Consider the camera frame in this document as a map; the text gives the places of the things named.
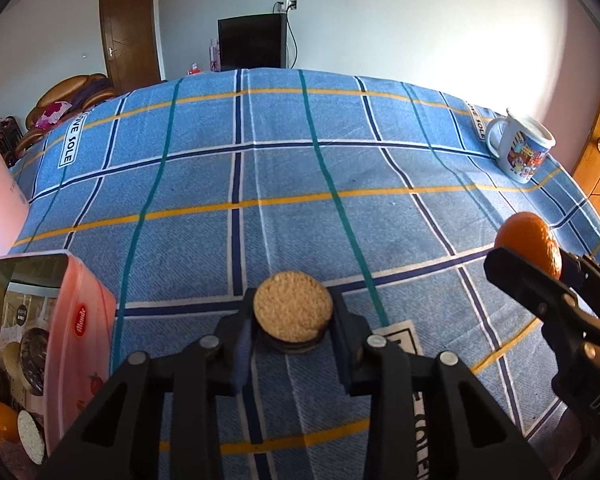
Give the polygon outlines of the orange mandarin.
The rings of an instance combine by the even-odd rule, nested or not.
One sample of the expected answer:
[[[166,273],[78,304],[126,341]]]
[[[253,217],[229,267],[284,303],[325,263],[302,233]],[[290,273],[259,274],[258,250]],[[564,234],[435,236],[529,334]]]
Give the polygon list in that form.
[[[562,254],[550,226],[530,211],[517,212],[498,229],[494,247],[505,247],[552,278],[562,274]]]

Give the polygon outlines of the sandwich cookie back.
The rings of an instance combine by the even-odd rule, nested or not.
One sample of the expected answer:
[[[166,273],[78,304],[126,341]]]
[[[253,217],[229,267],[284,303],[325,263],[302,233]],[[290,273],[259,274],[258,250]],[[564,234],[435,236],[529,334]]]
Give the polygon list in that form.
[[[327,288],[300,271],[283,271],[267,278],[256,289],[252,305],[266,339],[287,354],[316,348],[334,313]]]

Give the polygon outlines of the smooth orange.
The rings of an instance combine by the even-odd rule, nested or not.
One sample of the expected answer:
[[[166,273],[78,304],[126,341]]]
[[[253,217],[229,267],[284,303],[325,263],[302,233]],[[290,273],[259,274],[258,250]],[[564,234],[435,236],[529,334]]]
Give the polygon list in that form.
[[[9,405],[0,402],[0,443],[2,442],[17,444],[19,434],[17,413]]]

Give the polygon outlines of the white printed mug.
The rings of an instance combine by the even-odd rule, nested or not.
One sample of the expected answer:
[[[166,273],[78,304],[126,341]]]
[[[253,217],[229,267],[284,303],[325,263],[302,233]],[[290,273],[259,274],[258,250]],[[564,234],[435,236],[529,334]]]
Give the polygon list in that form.
[[[486,126],[486,147],[507,177],[528,183],[556,145],[550,130],[532,117],[508,112]]]

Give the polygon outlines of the pink metal tin box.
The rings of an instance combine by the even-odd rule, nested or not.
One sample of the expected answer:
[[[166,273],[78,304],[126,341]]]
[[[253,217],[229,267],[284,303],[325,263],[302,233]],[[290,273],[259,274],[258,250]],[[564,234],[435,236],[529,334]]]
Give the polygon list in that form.
[[[53,452],[109,377],[116,300],[66,250],[0,258],[0,403],[33,463]]]

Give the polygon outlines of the blue plaid tablecloth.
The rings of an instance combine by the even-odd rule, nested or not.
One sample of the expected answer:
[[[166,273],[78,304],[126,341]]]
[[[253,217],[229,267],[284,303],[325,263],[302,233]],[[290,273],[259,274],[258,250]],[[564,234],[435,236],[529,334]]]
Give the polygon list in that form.
[[[513,214],[600,264],[600,217],[547,155],[528,183],[484,130],[501,116],[392,80],[233,70],[125,92],[16,163],[17,254],[66,250],[116,300],[109,377],[47,479],[600,479],[552,388],[544,323],[483,263]],[[372,334],[371,394],[254,316],[242,392],[216,394],[214,331],[248,288],[300,271]]]

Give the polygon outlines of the paper leaflet in tin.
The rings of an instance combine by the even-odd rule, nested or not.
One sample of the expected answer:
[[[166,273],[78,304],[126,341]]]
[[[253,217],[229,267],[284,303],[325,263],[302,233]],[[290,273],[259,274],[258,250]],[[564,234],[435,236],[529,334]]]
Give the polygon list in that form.
[[[9,379],[14,401],[43,414],[46,349],[58,287],[10,282],[0,325],[0,367]]]

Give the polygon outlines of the black television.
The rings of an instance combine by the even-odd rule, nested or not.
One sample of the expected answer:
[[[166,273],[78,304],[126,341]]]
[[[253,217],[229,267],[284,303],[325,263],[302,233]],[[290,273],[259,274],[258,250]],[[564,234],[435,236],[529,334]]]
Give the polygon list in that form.
[[[283,13],[222,18],[218,35],[222,72],[287,66],[287,18]]]

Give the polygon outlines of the brown wooden door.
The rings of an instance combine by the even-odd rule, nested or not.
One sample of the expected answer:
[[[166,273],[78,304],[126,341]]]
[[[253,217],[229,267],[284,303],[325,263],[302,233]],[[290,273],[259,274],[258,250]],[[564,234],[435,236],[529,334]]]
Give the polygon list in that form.
[[[106,70],[117,94],[158,84],[154,0],[98,0]]]

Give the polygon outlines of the wall power socket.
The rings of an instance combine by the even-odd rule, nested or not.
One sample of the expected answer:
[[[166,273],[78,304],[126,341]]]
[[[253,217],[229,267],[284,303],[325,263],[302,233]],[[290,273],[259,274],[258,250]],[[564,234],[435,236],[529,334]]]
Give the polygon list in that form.
[[[283,11],[289,11],[289,10],[296,10],[298,6],[298,3],[296,0],[285,0],[281,5],[280,8]]]

